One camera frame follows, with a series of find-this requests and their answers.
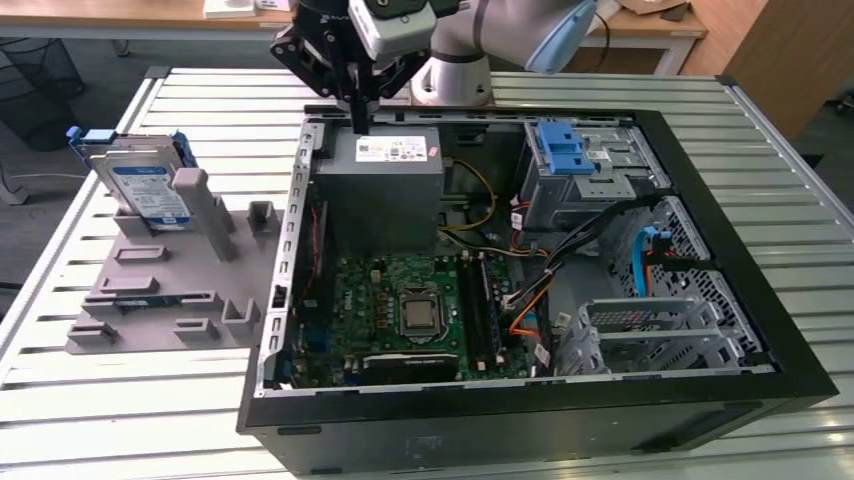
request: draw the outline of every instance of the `sticker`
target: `sticker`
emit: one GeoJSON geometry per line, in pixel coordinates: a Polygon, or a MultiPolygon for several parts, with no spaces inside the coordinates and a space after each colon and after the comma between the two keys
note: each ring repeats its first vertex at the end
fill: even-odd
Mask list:
{"type": "Polygon", "coordinates": [[[356,140],[356,162],[425,161],[425,137],[371,137],[365,135],[356,140]]]}
{"type": "Polygon", "coordinates": [[[435,459],[447,451],[444,437],[409,437],[403,445],[403,454],[412,460],[435,459]]]}
{"type": "Polygon", "coordinates": [[[157,230],[181,230],[189,210],[172,189],[165,167],[114,167],[116,184],[140,216],[157,230]]]}
{"type": "Polygon", "coordinates": [[[524,217],[521,216],[520,213],[513,212],[509,214],[509,225],[513,230],[521,231],[523,220],[524,220],[524,217]]]}
{"type": "Polygon", "coordinates": [[[275,8],[275,9],[289,10],[289,6],[291,6],[291,3],[288,0],[256,0],[255,3],[260,8],[275,8]]]}
{"type": "Polygon", "coordinates": [[[572,315],[568,313],[557,313],[557,319],[552,322],[552,326],[555,328],[565,328],[569,325],[569,321],[572,320],[572,315]]]}
{"type": "Polygon", "coordinates": [[[536,348],[533,349],[533,356],[539,360],[539,363],[548,366],[548,361],[551,360],[551,354],[548,353],[548,350],[545,350],[545,347],[543,347],[541,343],[536,344],[536,348]]]}
{"type": "Polygon", "coordinates": [[[146,307],[148,302],[145,300],[116,300],[116,305],[120,307],[146,307]]]}
{"type": "Polygon", "coordinates": [[[604,150],[588,150],[587,152],[587,160],[611,160],[608,152],[604,150]]]}

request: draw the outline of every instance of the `ram slot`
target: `ram slot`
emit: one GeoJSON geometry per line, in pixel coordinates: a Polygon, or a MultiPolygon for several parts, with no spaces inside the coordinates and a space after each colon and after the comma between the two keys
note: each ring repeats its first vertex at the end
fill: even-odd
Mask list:
{"type": "Polygon", "coordinates": [[[496,363],[503,363],[503,359],[497,356],[501,351],[501,333],[497,326],[497,303],[492,293],[493,278],[489,273],[488,261],[484,259],[483,254],[480,254],[480,282],[483,284],[485,298],[485,318],[488,322],[493,358],[496,363]]]}
{"type": "Polygon", "coordinates": [[[468,365],[472,370],[484,371],[495,367],[495,351],[479,259],[460,257],[456,262],[456,281],[459,282],[468,365]]]}

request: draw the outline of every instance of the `metal work table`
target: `metal work table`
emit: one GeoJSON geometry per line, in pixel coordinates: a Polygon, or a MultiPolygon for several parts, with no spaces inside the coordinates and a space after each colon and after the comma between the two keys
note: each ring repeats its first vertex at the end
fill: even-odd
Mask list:
{"type": "MultiPolygon", "coordinates": [[[[854,222],[740,90],[711,78],[501,73],[493,86],[499,105],[663,112],[840,394],[691,452],[393,478],[850,478],[854,222]]],[[[268,199],[281,206],[303,105],[317,102],[283,70],[173,69],[144,80],[118,130],[180,127],[225,203],[268,199]]],[[[0,325],[4,479],[287,478],[255,439],[235,433],[247,350],[62,351],[117,232],[105,193],[89,175],[0,325]]]]}

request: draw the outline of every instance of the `white cable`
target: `white cable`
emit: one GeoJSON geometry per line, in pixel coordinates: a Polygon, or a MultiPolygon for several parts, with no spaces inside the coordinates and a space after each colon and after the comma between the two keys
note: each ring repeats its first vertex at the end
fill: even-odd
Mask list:
{"type": "Polygon", "coordinates": [[[85,178],[85,175],[73,175],[70,173],[28,173],[26,175],[12,175],[9,178],[41,178],[41,177],[85,178]]]}
{"type": "Polygon", "coordinates": [[[500,253],[501,255],[507,255],[508,257],[527,257],[528,256],[527,253],[515,253],[515,252],[511,252],[508,250],[501,250],[500,248],[473,247],[471,245],[464,245],[451,235],[448,235],[447,232],[443,232],[441,230],[439,230],[439,233],[441,233],[448,240],[451,240],[459,247],[464,248],[465,250],[483,250],[483,251],[487,251],[487,252],[496,252],[496,253],[500,253]]]}
{"type": "Polygon", "coordinates": [[[545,269],[543,272],[543,276],[539,278],[539,280],[536,280],[536,282],[533,282],[533,285],[531,285],[528,288],[525,288],[524,290],[519,290],[516,291],[513,294],[509,295],[509,297],[507,298],[505,302],[507,305],[513,305],[519,300],[521,300],[524,298],[524,296],[533,292],[533,290],[536,290],[536,288],[540,286],[540,284],[549,278],[553,277],[555,275],[555,271],[563,266],[563,262],[559,262],[555,264],[555,268],[553,269],[545,269]]]}

